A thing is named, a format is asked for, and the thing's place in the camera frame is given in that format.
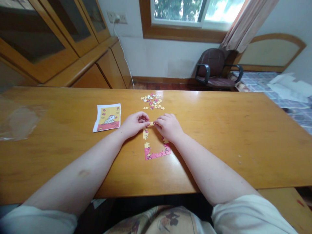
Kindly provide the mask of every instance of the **window glass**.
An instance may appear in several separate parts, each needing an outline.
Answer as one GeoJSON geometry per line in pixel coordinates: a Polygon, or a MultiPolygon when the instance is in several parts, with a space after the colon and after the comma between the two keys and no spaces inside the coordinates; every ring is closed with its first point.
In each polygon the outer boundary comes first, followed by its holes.
{"type": "Polygon", "coordinates": [[[75,42],[91,36],[73,0],[48,0],[75,42]]]}
{"type": "Polygon", "coordinates": [[[162,20],[197,22],[203,8],[202,0],[155,0],[154,17],[162,20]]]}
{"type": "Polygon", "coordinates": [[[65,49],[28,0],[0,0],[0,37],[31,63],[65,49]]]}
{"type": "Polygon", "coordinates": [[[233,23],[245,0],[210,0],[205,20],[233,23]]]}
{"type": "Polygon", "coordinates": [[[106,29],[96,0],[82,0],[97,32],[106,29]]]}

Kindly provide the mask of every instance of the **black chair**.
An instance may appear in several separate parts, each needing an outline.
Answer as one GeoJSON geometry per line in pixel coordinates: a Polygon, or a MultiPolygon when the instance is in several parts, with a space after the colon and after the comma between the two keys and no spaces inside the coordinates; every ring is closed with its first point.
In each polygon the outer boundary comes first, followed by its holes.
{"type": "Polygon", "coordinates": [[[197,64],[195,79],[208,87],[218,89],[230,89],[241,80],[243,76],[243,67],[240,65],[224,64],[225,56],[220,49],[208,49],[203,52],[199,63],[197,64]],[[221,77],[224,67],[231,66],[239,69],[239,76],[236,81],[221,77]]]}

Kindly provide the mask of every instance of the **cartoon cat illustration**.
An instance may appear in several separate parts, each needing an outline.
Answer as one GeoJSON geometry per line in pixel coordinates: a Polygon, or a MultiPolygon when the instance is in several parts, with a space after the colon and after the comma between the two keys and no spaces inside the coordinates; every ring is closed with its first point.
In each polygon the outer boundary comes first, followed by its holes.
{"type": "Polygon", "coordinates": [[[115,122],[114,121],[114,119],[117,119],[117,116],[116,115],[110,115],[109,117],[108,117],[108,119],[107,120],[105,120],[105,124],[111,124],[111,123],[113,123],[113,122],[115,122]]]}

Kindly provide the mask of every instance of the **blue checkered bedsheet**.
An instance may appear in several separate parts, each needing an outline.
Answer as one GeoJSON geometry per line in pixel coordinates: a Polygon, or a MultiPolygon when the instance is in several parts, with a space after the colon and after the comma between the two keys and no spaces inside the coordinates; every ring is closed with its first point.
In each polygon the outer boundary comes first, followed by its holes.
{"type": "Polygon", "coordinates": [[[288,114],[303,127],[310,135],[312,135],[312,98],[309,103],[302,103],[282,99],[279,95],[267,86],[267,83],[275,78],[277,72],[244,72],[241,81],[250,89],[251,92],[263,92],[273,102],[281,108],[287,108],[288,114]]]}

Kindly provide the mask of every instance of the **forearm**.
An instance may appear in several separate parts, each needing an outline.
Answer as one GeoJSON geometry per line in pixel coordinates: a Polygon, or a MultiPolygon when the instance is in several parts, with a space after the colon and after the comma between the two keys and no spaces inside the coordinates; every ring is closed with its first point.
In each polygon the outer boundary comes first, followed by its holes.
{"type": "Polygon", "coordinates": [[[109,134],[45,183],[23,205],[79,216],[103,183],[124,141],[120,129],[109,134]]]}
{"type": "Polygon", "coordinates": [[[188,135],[174,142],[201,192],[213,206],[259,193],[238,173],[188,135]]]}

